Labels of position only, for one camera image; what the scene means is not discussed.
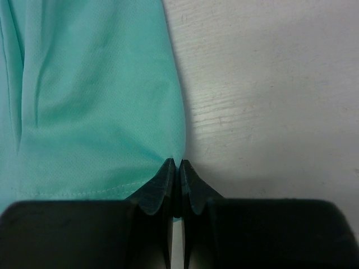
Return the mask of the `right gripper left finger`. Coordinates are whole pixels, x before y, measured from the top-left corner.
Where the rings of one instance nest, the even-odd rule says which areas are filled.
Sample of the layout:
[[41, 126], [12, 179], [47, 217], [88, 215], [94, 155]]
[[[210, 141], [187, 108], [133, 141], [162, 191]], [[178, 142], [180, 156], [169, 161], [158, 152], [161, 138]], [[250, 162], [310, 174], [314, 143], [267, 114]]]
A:
[[170, 268], [176, 166], [124, 200], [21, 201], [1, 215], [2, 268]]

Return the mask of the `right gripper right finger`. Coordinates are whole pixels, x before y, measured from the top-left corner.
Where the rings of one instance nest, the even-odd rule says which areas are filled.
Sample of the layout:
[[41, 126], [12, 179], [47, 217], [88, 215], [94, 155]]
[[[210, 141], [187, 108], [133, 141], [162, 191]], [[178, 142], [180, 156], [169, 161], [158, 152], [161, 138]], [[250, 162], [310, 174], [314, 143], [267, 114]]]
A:
[[357, 268], [358, 243], [339, 208], [307, 199], [225, 198], [188, 160], [179, 169], [184, 267]]

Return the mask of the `mint green t shirt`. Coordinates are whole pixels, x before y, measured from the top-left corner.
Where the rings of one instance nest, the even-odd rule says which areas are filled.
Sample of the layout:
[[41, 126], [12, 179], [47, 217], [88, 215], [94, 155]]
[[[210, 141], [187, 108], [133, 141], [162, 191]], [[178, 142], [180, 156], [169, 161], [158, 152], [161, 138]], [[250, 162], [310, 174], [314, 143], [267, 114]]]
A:
[[185, 151], [162, 1], [1, 2], [1, 209], [121, 200]]

